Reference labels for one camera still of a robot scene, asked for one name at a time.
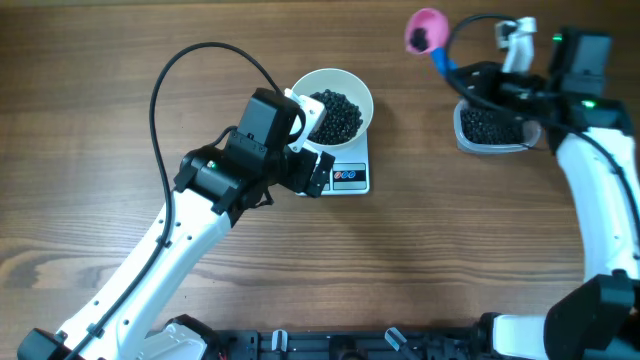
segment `wooden table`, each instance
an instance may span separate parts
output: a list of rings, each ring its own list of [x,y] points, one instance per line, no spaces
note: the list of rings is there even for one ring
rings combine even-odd
[[[637,1],[435,1],[452,22],[498,11],[538,18],[534,68],[565,24],[615,37],[608,95],[640,114]],[[543,313],[578,286],[582,245],[569,189],[547,152],[456,148],[456,94],[405,53],[423,1],[242,3],[0,11],[0,357],[33,327],[56,330],[100,288],[163,203],[148,101],[177,51],[224,41],[283,88],[337,67],[375,98],[372,191],[248,211],[158,319],[217,329],[470,324],[483,312]],[[454,51],[502,56],[491,22]],[[235,54],[202,50],[171,70],[157,121],[169,177],[182,156],[236,124],[264,80]]]

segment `black cable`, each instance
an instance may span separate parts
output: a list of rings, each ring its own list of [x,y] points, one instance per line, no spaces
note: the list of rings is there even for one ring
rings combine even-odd
[[[212,142],[211,144],[209,144],[209,146],[218,146],[218,144],[220,144],[220,142],[222,141],[222,139],[224,139],[225,136],[227,136],[228,133],[234,131],[234,130],[238,130],[238,127],[235,125],[231,125],[229,127],[227,127],[226,129],[224,129],[222,131],[222,134],[220,134],[220,136],[218,136],[218,138],[216,139],[216,141]]]
[[[107,310],[107,312],[105,312],[104,315],[102,315],[100,320],[92,327],[91,331],[89,331],[87,335],[82,339],[82,341],[80,341],[80,343],[76,345],[76,347],[69,353],[69,355],[65,357],[65,360],[74,359],[78,354],[80,354],[80,351],[82,351],[82,349],[84,349],[87,346],[87,344],[89,344],[89,342],[95,336],[97,336],[97,334],[99,334],[102,331],[102,328],[106,325],[109,319],[111,319],[113,314],[115,314],[115,312],[118,311],[120,306],[122,306],[122,304],[127,300],[129,295],[131,295],[133,290],[135,290],[138,284],[149,272],[149,269],[151,269],[156,259],[160,255],[160,252],[166,245],[167,239],[169,237],[169,231],[171,230],[171,225],[173,223],[173,216],[172,216],[173,201],[171,196],[171,188],[169,186],[169,179],[167,178],[167,171],[164,167],[164,162],[162,161],[160,146],[158,145],[158,134],[156,133],[156,117],[155,117],[156,101],[158,99],[158,92],[160,91],[160,85],[162,85],[162,81],[164,80],[165,76],[169,72],[169,69],[171,69],[171,67],[184,55],[194,50],[207,48],[207,47],[223,48],[223,49],[231,50],[241,55],[245,59],[249,60],[249,62],[252,63],[256,68],[258,68],[258,70],[262,73],[262,75],[264,75],[264,77],[267,79],[269,84],[271,84],[271,86],[273,87],[273,90],[276,92],[276,94],[280,96],[284,96],[280,88],[278,88],[278,86],[273,81],[273,79],[271,79],[271,76],[269,76],[267,71],[262,67],[262,65],[260,65],[260,63],[258,63],[258,61],[256,61],[254,58],[251,57],[251,55],[247,54],[243,50],[229,44],[219,43],[219,42],[205,42],[205,43],[191,45],[189,47],[184,48],[182,51],[180,51],[176,55],[174,55],[173,58],[171,58],[171,60],[169,60],[169,62],[164,66],[164,68],[160,72],[160,75],[158,76],[158,79],[156,80],[155,86],[153,87],[153,92],[151,93],[151,102],[149,104],[149,129],[151,131],[151,143],[153,144],[153,153],[156,157],[156,162],[158,163],[158,169],[160,170],[160,179],[162,180],[162,189],[164,190],[166,219],[164,222],[164,228],[162,229],[162,234],[157,240],[157,245],[153,250],[153,253],[151,253],[151,256],[149,257],[147,262],[144,264],[144,266],[142,267],[138,275],[136,275],[136,277],[133,279],[131,284],[129,284],[129,286],[120,295],[120,297],[118,297],[118,299],[113,303],[113,305],[109,308],[109,310]],[[233,128],[234,128],[233,126],[226,128],[222,132],[220,137],[216,141],[214,141],[212,144],[214,144],[214,146],[217,145],[220,141],[222,141],[222,139],[227,133],[229,133],[231,130],[234,130]]]
[[[264,197],[265,200],[259,202],[258,204],[252,206],[252,209],[257,209],[257,208],[261,208],[263,206],[271,206],[275,203],[275,201],[273,201],[273,197],[271,197],[271,193],[269,192],[269,189],[264,191]]]
[[[465,97],[466,99],[470,99],[472,102],[476,103],[476,104],[480,104],[483,107],[489,108],[491,110],[495,110],[495,111],[500,111],[500,112],[506,112],[506,113],[511,113],[514,115],[514,118],[518,118],[520,117],[523,121],[525,118],[530,118],[530,119],[534,119],[536,121],[538,121],[542,126],[545,127],[554,127],[558,130],[561,130],[563,132],[566,132],[568,134],[573,134],[575,136],[577,136],[578,138],[586,141],[587,143],[589,143],[591,146],[593,146],[596,150],[598,150],[600,153],[602,153],[602,155],[605,157],[605,159],[607,159],[607,161],[609,162],[609,164],[611,165],[611,168],[613,169],[613,172],[619,177],[620,179],[620,183],[622,184],[622,187],[624,189],[624,192],[627,196],[627,199],[629,201],[629,207],[631,208],[631,215],[633,217],[633,221],[634,221],[634,225],[635,225],[635,229],[636,229],[636,242],[637,242],[637,238],[640,237],[640,215],[638,214],[638,206],[636,204],[636,200],[633,197],[633,192],[631,190],[631,186],[629,185],[629,182],[627,180],[627,177],[624,174],[624,170],[622,169],[622,167],[620,167],[620,165],[618,165],[618,163],[615,161],[615,159],[613,158],[613,156],[605,149],[602,147],[602,145],[600,145],[597,141],[593,140],[591,137],[583,134],[582,132],[568,126],[565,124],[562,124],[559,121],[552,121],[550,119],[546,119],[546,118],[542,118],[542,117],[538,117],[538,116],[531,116],[529,114],[525,114],[525,113],[519,113],[516,111],[513,111],[509,108],[500,106],[498,104],[495,104],[491,101],[487,101],[483,98],[481,98],[480,96],[474,94],[473,92],[471,92],[469,89],[467,89],[461,82],[459,82],[455,76],[453,75],[453,72],[451,70],[451,67],[449,66],[449,51],[451,50],[451,45],[453,44],[453,41],[455,40],[456,35],[460,32],[460,30],[462,30],[463,28],[465,28],[467,25],[471,24],[472,22],[478,21],[478,20],[482,20],[482,19],[498,19],[498,20],[506,20],[506,21],[514,21],[517,22],[517,20],[515,18],[512,18],[510,16],[507,15],[502,15],[502,14],[480,14],[480,15],[474,15],[474,16],[470,16],[464,20],[462,20],[460,23],[458,23],[458,25],[455,26],[455,28],[453,28],[453,31],[451,31],[451,35],[449,35],[449,39],[447,39],[447,43],[445,45],[444,48],[444,66],[445,66],[445,77],[447,79],[447,82],[449,83],[449,85],[451,85],[451,87],[456,90],[460,95],[462,95],[463,97]],[[557,74],[555,74],[554,76],[552,76],[551,81],[556,81],[557,79]],[[633,254],[633,257],[635,260],[640,260],[640,254]]]

